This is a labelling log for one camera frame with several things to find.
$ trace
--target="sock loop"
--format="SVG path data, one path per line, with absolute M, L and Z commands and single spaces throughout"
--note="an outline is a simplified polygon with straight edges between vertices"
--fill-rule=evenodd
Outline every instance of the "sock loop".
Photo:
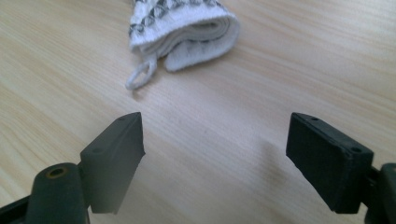
M 156 58 L 150 58 L 148 60 L 145 60 L 143 63 L 139 64 L 137 68 L 132 72 L 132 74 L 129 76 L 128 80 L 126 81 L 125 88 L 128 91 L 133 91 L 136 90 L 149 82 L 149 80 L 152 78 L 155 70 L 157 69 L 157 59 Z M 136 81 L 138 77 L 142 73 L 144 74 L 142 80 Z

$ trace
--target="table surface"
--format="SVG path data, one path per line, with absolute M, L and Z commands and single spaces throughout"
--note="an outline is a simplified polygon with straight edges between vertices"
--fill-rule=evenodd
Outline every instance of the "table surface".
M 0 1 L 0 206 L 140 111 L 147 155 L 92 223 L 363 223 L 331 212 L 285 155 L 291 112 L 396 161 L 396 1 L 228 0 L 226 55 L 134 93 L 129 0 Z

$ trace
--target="light wood surface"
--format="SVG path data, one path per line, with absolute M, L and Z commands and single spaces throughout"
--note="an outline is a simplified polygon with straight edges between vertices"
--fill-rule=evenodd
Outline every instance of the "light wood surface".
M 92 223 L 363 223 L 332 213 L 285 156 L 291 112 L 396 161 L 396 1 L 228 0 L 223 57 L 123 85 L 127 0 L 0 0 L 0 206 L 140 111 L 147 155 L 117 216 Z

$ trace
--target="screw hole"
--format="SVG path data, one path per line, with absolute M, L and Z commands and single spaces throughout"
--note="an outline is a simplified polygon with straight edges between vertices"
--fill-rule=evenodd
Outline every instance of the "screw hole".
M 357 148 L 357 147 L 353 147 L 353 148 L 352 148 L 352 151 L 353 151 L 353 152 L 356 152 L 356 153 L 361 153 L 361 149 L 360 149 L 360 148 Z
M 47 172 L 46 176 L 49 179 L 55 179 L 65 175 L 67 169 L 65 167 L 57 167 Z

